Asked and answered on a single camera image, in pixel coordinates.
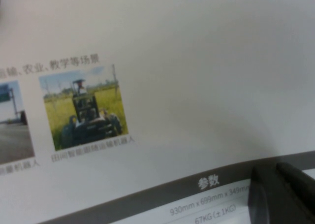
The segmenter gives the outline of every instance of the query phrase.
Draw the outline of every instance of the gray banner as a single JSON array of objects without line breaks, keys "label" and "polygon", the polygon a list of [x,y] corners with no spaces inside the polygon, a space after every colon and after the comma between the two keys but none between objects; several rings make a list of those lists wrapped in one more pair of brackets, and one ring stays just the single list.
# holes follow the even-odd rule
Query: gray banner
[{"label": "gray banner", "polygon": [[43,224],[108,224],[116,222],[208,190],[209,188],[204,190],[199,188],[198,181],[200,178],[215,174],[219,177],[220,186],[223,186],[249,179],[254,165],[275,164],[279,161],[288,162],[301,170],[312,169],[315,168],[315,151],[251,160],[219,167],[50,220]]}]

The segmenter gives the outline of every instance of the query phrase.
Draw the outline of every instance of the highway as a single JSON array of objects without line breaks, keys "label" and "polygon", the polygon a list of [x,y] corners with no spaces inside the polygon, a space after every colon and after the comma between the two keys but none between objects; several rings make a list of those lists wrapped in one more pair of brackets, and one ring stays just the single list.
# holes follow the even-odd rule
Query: highway
[{"label": "highway", "polygon": [[0,164],[34,157],[29,127],[0,125]]}]

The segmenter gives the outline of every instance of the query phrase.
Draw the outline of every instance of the sky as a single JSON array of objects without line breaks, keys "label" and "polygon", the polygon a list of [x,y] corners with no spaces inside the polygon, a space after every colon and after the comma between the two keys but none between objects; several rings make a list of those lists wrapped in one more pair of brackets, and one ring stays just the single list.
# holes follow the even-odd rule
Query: sky
[{"label": "sky", "polygon": [[[15,103],[16,103],[16,109],[17,111],[24,110],[23,103],[22,103],[22,97],[21,97],[21,91],[18,84],[18,81],[11,81],[8,83],[0,84],[0,87],[3,85],[9,85],[9,89],[13,89],[14,97],[15,97]],[[14,107],[13,107],[13,101],[12,99],[7,102],[1,102],[0,103],[0,121],[4,121],[7,119],[15,119],[15,113],[14,113]]]},{"label": "sky", "polygon": [[46,84],[50,93],[60,93],[64,88],[70,88],[70,83],[75,80],[84,79],[84,86],[96,86],[105,83],[106,80],[114,80],[112,67],[98,66],[88,70],[76,70],[66,73],[47,75],[40,77],[40,87],[43,95],[47,94]]}]

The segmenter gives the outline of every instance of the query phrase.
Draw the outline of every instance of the green field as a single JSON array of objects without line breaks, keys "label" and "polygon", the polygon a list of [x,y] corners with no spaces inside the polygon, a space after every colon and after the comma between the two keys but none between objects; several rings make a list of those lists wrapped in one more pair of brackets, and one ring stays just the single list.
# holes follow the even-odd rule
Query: green field
[{"label": "green field", "polygon": [[[95,92],[98,108],[106,108],[108,113],[115,113],[123,128],[123,134],[128,134],[126,117],[124,113],[121,92],[118,88],[117,98],[115,97],[115,89],[107,89]],[[51,133],[53,136],[55,149],[63,149],[61,146],[61,131],[68,124],[69,117],[75,114],[71,97],[56,98],[54,100],[45,101],[46,112],[49,120]]]}]

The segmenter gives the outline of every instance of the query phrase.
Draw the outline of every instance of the white paper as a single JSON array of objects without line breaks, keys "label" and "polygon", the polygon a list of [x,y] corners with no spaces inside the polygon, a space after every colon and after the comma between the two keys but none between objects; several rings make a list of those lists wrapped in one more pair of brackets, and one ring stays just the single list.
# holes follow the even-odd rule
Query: white paper
[{"label": "white paper", "polygon": [[[40,223],[221,166],[313,151],[313,3],[1,0],[0,69],[21,75],[0,83],[18,81],[29,122],[35,158],[19,162],[40,166],[0,177],[0,219]],[[51,69],[91,54],[99,63]],[[53,162],[40,79],[112,64],[134,142]]]}]

